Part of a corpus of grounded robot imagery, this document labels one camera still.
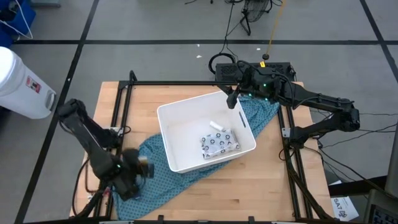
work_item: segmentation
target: yellow cable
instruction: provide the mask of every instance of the yellow cable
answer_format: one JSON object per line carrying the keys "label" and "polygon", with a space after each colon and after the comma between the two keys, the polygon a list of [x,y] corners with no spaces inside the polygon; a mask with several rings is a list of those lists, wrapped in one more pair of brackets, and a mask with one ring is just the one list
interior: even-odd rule
{"label": "yellow cable", "polygon": [[278,26],[278,19],[279,19],[279,17],[282,15],[282,11],[284,10],[285,2],[286,2],[286,0],[283,0],[283,1],[282,1],[282,5],[281,5],[280,8],[279,8],[279,12],[278,12],[278,15],[277,15],[277,17],[276,17],[276,20],[275,20],[275,23],[274,23],[274,27],[272,28],[271,37],[270,37],[270,39],[269,39],[269,43],[268,43],[268,47],[267,47],[267,52],[266,52],[266,54],[268,54],[269,51],[270,51],[270,49],[271,49],[272,39],[274,38],[274,32],[275,32],[275,30],[276,30],[276,27]]}

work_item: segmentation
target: blue towel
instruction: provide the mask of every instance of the blue towel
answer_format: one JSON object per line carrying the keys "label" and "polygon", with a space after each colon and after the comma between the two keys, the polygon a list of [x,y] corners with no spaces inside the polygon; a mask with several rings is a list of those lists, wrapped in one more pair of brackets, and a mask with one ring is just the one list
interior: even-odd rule
{"label": "blue towel", "polygon": [[[279,104],[270,105],[268,101],[247,97],[239,99],[254,137],[264,129],[275,116]],[[120,220],[135,220],[159,208],[170,199],[183,192],[196,181],[209,176],[224,167],[229,161],[193,170],[185,174],[172,172],[167,163],[161,134],[145,140],[139,146],[140,156],[147,156],[155,164],[155,177],[147,179],[137,200],[123,202],[117,193],[113,193],[116,211]]]}

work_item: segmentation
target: white plastic bin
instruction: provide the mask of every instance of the white plastic bin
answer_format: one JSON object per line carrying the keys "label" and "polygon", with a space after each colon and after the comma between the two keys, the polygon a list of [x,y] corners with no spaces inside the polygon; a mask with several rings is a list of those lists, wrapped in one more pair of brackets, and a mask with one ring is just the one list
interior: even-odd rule
{"label": "white plastic bin", "polygon": [[0,47],[0,106],[30,119],[51,113],[55,92],[11,50]]}
{"label": "white plastic bin", "polygon": [[[226,99],[227,95],[219,91],[162,105],[157,109],[167,161],[172,171],[182,174],[235,159],[256,147],[256,140],[239,100],[235,109],[231,110]],[[226,129],[231,128],[241,150],[204,159],[200,139],[216,132],[210,127],[210,121]]]}

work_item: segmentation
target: wooden table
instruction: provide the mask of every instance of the wooden table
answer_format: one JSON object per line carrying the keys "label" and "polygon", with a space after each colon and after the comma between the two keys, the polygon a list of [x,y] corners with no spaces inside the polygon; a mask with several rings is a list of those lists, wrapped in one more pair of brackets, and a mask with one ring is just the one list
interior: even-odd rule
{"label": "wooden table", "polygon": [[[111,124],[117,87],[118,82],[102,83],[94,115],[94,120],[102,127],[109,127]],[[127,125],[132,131],[125,135],[123,148],[138,148],[145,139],[160,132],[156,113],[160,105],[215,91],[219,91],[216,86],[133,86],[127,117]],[[125,93],[122,96],[118,124],[121,122],[124,97]],[[307,107],[299,106],[293,114],[296,126],[312,124]],[[254,216],[256,221],[294,220],[285,162],[278,158],[278,153],[282,149],[282,138],[277,116],[270,121],[256,141],[255,150],[193,184],[141,219],[156,220],[158,215],[164,215],[165,220],[238,221],[248,220],[248,216]],[[313,139],[309,139],[305,145],[318,149],[317,142]],[[325,211],[333,216],[320,156],[305,149],[302,149],[301,155],[309,191]],[[76,194],[77,211],[88,202],[84,178],[83,172]],[[98,187],[99,180],[91,168],[88,172],[88,182],[90,189],[95,190]],[[298,187],[297,192],[301,216],[305,217],[302,194]],[[105,214],[105,208],[105,205],[101,207],[101,215]],[[116,211],[113,211],[113,218],[117,219]]]}

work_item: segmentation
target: gray floor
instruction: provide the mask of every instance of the gray floor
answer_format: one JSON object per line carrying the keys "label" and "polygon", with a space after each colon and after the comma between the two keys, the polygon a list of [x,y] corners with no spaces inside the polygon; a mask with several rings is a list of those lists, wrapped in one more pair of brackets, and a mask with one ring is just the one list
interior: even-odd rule
{"label": "gray floor", "polygon": [[[60,9],[37,9],[32,25],[36,40],[78,40],[93,0],[64,0]],[[386,40],[398,40],[395,0],[366,1]],[[88,33],[89,40],[223,39],[230,6],[216,0],[184,5],[179,1],[100,0]],[[240,19],[237,4],[231,20]],[[230,39],[268,39],[277,8],[252,24],[248,37],[238,26]],[[359,1],[287,1],[275,40],[377,40]],[[14,45],[14,50],[57,93],[61,92],[77,45]],[[219,44],[85,45],[67,99],[85,102],[95,110],[101,82],[125,80],[133,69],[139,80],[212,80],[209,58]],[[258,62],[266,45],[230,45],[240,59]],[[398,58],[398,46],[389,46]],[[291,62],[298,80],[312,91],[354,100],[362,113],[397,113],[398,84],[379,45],[273,45],[271,62]],[[315,121],[323,118],[313,113]],[[0,206],[2,223],[12,223],[25,194],[51,118],[32,121],[7,114],[0,131]],[[362,116],[363,129],[396,123],[397,117]],[[357,136],[331,133],[323,144]],[[365,177],[386,175],[392,133],[369,134],[325,152],[349,164]],[[25,222],[67,218],[73,184],[83,151],[76,139],[56,129],[30,203]],[[358,179],[344,168],[351,178]],[[334,178],[328,172],[328,179]],[[356,204],[365,203],[361,199]]]}

